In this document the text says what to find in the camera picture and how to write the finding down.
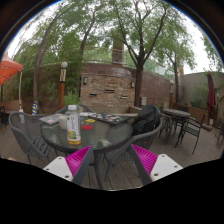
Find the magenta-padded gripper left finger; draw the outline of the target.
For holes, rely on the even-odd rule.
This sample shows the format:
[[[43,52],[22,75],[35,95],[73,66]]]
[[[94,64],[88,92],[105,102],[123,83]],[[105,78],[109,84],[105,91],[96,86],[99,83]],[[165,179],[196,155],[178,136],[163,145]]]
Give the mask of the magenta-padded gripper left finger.
[[[58,156],[44,170],[76,185],[81,185],[93,157],[93,147],[84,147],[67,157]]]

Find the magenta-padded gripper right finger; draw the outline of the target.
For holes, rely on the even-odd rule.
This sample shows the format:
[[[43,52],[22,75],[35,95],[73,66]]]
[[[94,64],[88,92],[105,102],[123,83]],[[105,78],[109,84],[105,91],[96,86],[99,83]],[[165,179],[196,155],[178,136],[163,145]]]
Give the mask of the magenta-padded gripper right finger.
[[[134,144],[131,145],[129,154],[134,160],[143,185],[148,185],[182,169],[168,155],[156,155]]]

